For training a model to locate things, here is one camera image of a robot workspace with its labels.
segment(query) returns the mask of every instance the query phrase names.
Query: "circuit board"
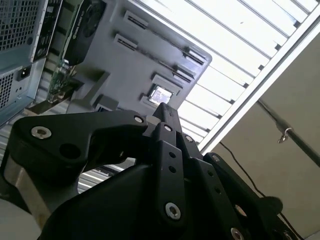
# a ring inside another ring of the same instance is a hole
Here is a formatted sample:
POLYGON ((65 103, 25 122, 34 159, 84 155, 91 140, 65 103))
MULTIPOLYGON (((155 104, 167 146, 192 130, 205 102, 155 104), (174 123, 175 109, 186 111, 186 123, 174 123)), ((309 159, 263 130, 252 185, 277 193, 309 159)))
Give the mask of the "circuit board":
POLYGON ((64 15, 67 15, 67 17, 60 17, 58 20, 57 34, 63 35, 64 41, 63 41, 63 45, 59 47, 59 49, 55 49, 59 53, 57 54, 58 57, 55 57, 54 62, 56 63, 56 65, 54 67, 54 70, 52 69, 53 71, 52 78, 48 88, 47 100, 50 103, 54 103, 57 100, 57 97, 61 89, 63 89, 69 84, 70 78, 75 74, 75 67, 68 66, 68 64, 63 61, 62 56, 66 47, 68 46, 68 42, 69 42, 68 38, 73 29, 74 22, 77 17, 81 2, 82 0, 78 0, 78 1, 73 0, 71 4, 71 3, 68 3, 68 1, 64 1, 62 5, 62 11, 67 12, 66 14, 64 14, 64 15), (61 24, 61 21, 63 21, 62 24, 66 25, 65 24, 67 22, 66 18, 68 18, 67 19, 68 27, 66 30, 64 30, 63 28, 59 27, 59 24, 61 24))

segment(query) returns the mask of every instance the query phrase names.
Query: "bolt hole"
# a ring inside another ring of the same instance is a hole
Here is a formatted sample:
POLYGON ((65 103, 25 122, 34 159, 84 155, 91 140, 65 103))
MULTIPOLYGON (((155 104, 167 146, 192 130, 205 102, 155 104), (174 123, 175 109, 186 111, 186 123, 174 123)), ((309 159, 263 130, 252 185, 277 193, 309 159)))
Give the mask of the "bolt hole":
POLYGON ((169 210, 175 217, 178 215, 177 210, 173 206, 169 207, 169 210))
POLYGON ((210 171, 210 170, 208 170, 208 174, 209 174, 210 177, 213 177, 213 176, 214 176, 214 174, 213 174, 212 171, 210 171))
POLYGON ((170 157, 172 157, 173 159, 176 158, 176 155, 173 152, 169 152, 170 157))
POLYGON ((221 191, 220 191, 219 188, 215 187, 214 190, 215 190, 215 192, 216 192, 217 194, 221 194, 221 191))
POLYGON ((80 149, 71 143, 64 143, 60 146, 60 154, 66 159, 77 159, 81 155, 80 149))
POLYGON ((237 232, 236 232, 236 233, 234 233, 234 236, 236 237, 236 239, 239 239, 239 240, 241 239, 240 234, 239 234, 239 233, 237 233, 237 232))
POLYGON ((47 134, 47 131, 42 130, 42 129, 38 129, 38 130, 36 131, 36 133, 39 134, 39 135, 46 135, 46 134, 47 134))
POLYGON ((177 170, 173 167, 173 166, 169 166, 169 170, 170 172, 172 172, 173 174, 175 174, 177 172, 177 170))

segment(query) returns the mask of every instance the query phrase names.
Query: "computer tower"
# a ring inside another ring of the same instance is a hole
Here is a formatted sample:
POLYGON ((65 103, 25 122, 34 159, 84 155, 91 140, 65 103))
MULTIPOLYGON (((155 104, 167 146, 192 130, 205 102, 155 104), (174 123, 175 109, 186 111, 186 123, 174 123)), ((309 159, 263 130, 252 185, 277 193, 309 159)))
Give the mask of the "computer tower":
POLYGON ((61 4, 0 1, 0 125, 34 100, 61 4))

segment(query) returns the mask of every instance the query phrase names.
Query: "ventilation grille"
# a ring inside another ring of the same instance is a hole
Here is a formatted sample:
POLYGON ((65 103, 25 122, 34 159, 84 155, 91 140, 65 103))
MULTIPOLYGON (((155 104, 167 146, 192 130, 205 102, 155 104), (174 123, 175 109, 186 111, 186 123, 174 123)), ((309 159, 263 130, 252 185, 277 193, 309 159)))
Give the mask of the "ventilation grille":
POLYGON ((0 51, 26 43, 31 37, 40 0, 0 0, 0 51))
POLYGON ((148 23, 138 17, 137 15, 133 14, 130 11, 126 11, 124 15, 124 21, 132 25, 133 27, 139 30, 145 30, 148 27, 148 23))
POLYGON ((135 51, 138 47, 137 44, 126 39, 125 37, 121 36, 120 34, 115 35, 114 42, 116 44, 118 44, 119 46, 121 46, 127 50, 130 50, 130 51, 135 51))
POLYGON ((0 78, 0 109, 4 108, 9 101, 14 74, 15 72, 0 78))

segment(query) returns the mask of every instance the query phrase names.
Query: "mesh panel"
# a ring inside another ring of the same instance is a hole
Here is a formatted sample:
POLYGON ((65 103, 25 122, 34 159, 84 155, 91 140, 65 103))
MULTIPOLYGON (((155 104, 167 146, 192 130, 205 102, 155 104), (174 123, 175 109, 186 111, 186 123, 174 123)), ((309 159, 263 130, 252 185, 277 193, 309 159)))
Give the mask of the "mesh panel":
POLYGON ((9 101, 14 72, 0 78, 0 109, 5 107, 9 101))
POLYGON ((0 51, 26 43, 33 33, 40 0, 0 0, 0 51))

